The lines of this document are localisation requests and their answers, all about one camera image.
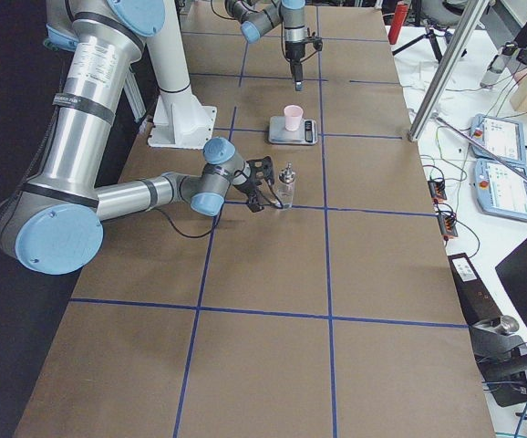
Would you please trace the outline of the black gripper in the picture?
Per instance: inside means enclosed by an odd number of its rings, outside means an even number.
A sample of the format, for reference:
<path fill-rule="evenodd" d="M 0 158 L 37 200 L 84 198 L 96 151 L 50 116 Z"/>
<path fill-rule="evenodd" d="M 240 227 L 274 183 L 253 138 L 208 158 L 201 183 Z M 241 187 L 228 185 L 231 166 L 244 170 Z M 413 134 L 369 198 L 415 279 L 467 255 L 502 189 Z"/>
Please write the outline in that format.
<path fill-rule="evenodd" d="M 259 213 L 264 209 L 259 186 L 266 182 L 274 186 L 274 166 L 272 158 L 265 156 L 262 159 L 253 159 L 245 162 L 238 171 L 238 191 L 246 194 L 246 205 L 252 213 Z"/>
<path fill-rule="evenodd" d="M 286 59 L 290 62 L 291 76 L 294 89 L 302 91 L 304 86 L 304 74 L 302 64 L 299 63 L 305 56 L 305 28 L 286 28 L 284 30 L 284 52 Z"/>

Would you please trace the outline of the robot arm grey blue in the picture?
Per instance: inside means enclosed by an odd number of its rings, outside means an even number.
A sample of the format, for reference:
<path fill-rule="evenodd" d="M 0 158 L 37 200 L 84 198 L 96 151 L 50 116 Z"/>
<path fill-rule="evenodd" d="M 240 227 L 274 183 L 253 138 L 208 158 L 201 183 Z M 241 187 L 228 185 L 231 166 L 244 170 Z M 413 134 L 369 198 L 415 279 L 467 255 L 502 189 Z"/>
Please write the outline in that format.
<path fill-rule="evenodd" d="M 225 1 L 224 7 L 228 16 L 241 24 L 241 32 L 249 44 L 259 41 L 278 26 L 283 28 L 284 58 L 290 66 L 295 90 L 301 91 L 305 47 L 311 36 L 305 25 L 305 1 L 272 1 L 261 10 L 255 10 L 244 1 Z"/>
<path fill-rule="evenodd" d="M 185 202 L 217 215 L 231 188 L 253 211 L 260 185 L 271 179 L 269 158 L 245 160 L 211 134 L 215 108 L 191 91 L 172 1 L 50 1 L 47 32 L 73 57 L 53 100 L 52 131 L 38 172 L 0 206 L 0 249 L 26 268 L 62 275 L 87 264 L 101 247 L 102 224 L 127 214 Z M 198 176 L 165 172 L 150 179 L 96 184 L 120 96 L 134 62 L 149 55 L 160 88 L 154 131 L 161 145 L 198 148 Z"/>

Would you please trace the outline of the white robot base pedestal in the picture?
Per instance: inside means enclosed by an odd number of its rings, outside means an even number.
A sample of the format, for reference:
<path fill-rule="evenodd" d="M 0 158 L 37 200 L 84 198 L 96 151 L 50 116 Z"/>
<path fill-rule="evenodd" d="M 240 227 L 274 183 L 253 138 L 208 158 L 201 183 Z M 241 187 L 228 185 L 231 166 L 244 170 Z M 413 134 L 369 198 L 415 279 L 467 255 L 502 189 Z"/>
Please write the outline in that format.
<path fill-rule="evenodd" d="M 212 137 L 217 109 L 203 106 L 193 94 L 175 3 L 165 1 L 163 5 L 162 29 L 147 40 L 160 90 L 149 145 L 200 150 Z"/>

